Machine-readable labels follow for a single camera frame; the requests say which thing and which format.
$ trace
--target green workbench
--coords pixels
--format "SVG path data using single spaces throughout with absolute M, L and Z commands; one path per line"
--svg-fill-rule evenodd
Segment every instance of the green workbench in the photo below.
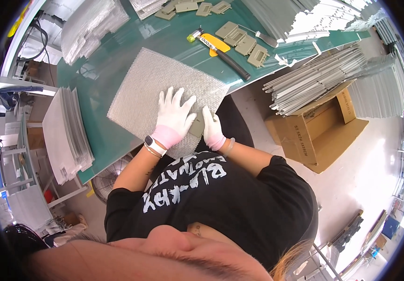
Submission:
M 125 25 L 116 33 L 107 34 L 101 40 L 101 46 L 90 58 L 78 59 L 72 66 L 62 59 L 57 66 L 58 86 L 77 87 L 83 123 L 95 157 L 89 169 L 79 172 L 83 183 L 142 143 L 142 140 L 106 117 L 122 80 L 141 48 L 151 49 L 204 71 L 230 85 L 229 93 L 232 93 L 283 68 L 284 66 L 279 65 L 274 58 L 276 53 L 291 63 L 293 59 L 302 60 L 317 54 L 312 42 L 316 42 L 321 51 L 326 51 L 358 41 L 360 38 L 370 37 L 367 31 L 358 33 L 331 31 L 329 37 L 280 44 L 275 49 L 257 38 L 258 44 L 266 47 L 270 54 L 264 62 L 264 67 L 257 69 L 247 63 L 247 57 L 233 49 L 228 51 L 228 55 L 250 73 L 251 79 L 245 83 L 220 58 L 210 57 L 206 46 L 198 41 L 189 43 L 186 40 L 186 37 L 199 26 L 202 26 L 206 33 L 214 35 L 227 21 L 266 33 L 241 1 L 232 1 L 233 9 L 227 10 L 225 14 L 198 17 L 195 15 L 196 12 L 192 11 L 176 14 L 170 21 L 156 18 L 154 15 L 141 21 L 128 0 L 121 0 L 121 3 L 131 17 Z

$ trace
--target fan grille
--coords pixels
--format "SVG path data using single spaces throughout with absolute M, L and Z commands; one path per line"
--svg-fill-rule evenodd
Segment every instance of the fan grille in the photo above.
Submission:
M 104 204 L 107 204 L 107 198 L 113 189 L 117 177 L 131 160 L 132 158 L 126 155 L 93 178 L 94 193 Z

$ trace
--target black grip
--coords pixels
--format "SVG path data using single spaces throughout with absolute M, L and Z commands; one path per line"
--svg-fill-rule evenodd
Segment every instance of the black grip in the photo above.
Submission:
M 230 58 L 226 53 L 222 52 L 221 50 L 217 49 L 216 53 L 219 55 L 221 59 L 223 59 L 228 65 L 230 65 L 238 74 L 243 78 L 244 81 L 250 79 L 250 74 L 245 71 L 238 63 L 236 63 L 232 58 Z

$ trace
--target hair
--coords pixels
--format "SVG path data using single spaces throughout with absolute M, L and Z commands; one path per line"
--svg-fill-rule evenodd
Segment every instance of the hair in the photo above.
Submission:
M 305 261 L 308 258 L 309 250 L 313 243 L 313 239 L 300 241 L 284 253 L 275 267 L 269 272 L 272 279 L 274 281 L 286 280 L 290 270 L 296 270 L 297 268 L 295 268 L 295 266 L 297 266 L 297 263 Z
M 23 271 L 31 280 L 53 280 L 50 273 L 38 271 L 37 265 L 32 266 L 32 261 L 28 257 L 40 250 L 48 249 L 49 246 L 29 227 L 23 224 L 9 225 L 4 228 L 6 239 L 15 257 L 19 260 Z M 95 237 L 78 235 L 85 240 L 98 240 Z M 295 266 L 300 261 L 307 258 L 306 253 L 311 249 L 313 240 L 304 240 L 292 246 L 284 253 L 275 267 L 269 272 L 274 281 L 286 280 L 290 271 L 295 270 Z

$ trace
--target white work glove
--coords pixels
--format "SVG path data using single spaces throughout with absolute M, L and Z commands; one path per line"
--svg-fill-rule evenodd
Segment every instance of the white work glove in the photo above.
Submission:
M 180 106 L 180 100 L 184 91 L 185 89 L 180 88 L 174 97 L 172 97 L 174 87 L 170 87 L 166 98 L 164 98 L 164 92 L 160 92 L 157 126 L 151 137 L 161 143 L 166 149 L 169 149 L 183 139 L 197 116 L 195 113 L 188 115 L 191 107 L 196 102 L 196 96 L 190 97 Z
M 212 151 L 218 151 L 221 149 L 222 145 L 225 143 L 226 138 L 222 134 L 221 122 L 219 117 L 215 114 L 211 115 L 210 109 L 204 107 L 202 109 L 203 120 L 205 122 L 205 128 L 203 130 L 203 139 L 206 145 Z

